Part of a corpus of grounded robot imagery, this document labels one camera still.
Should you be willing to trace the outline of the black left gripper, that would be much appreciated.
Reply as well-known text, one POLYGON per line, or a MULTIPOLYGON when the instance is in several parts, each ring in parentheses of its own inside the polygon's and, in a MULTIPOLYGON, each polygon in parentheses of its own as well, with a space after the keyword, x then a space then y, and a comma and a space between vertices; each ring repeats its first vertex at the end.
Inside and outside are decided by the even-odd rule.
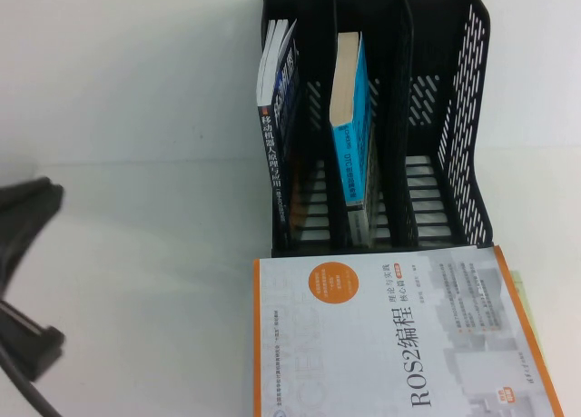
POLYGON ((1 200, 1 296, 35 237, 59 213, 64 188, 49 178, 9 184, 1 200))

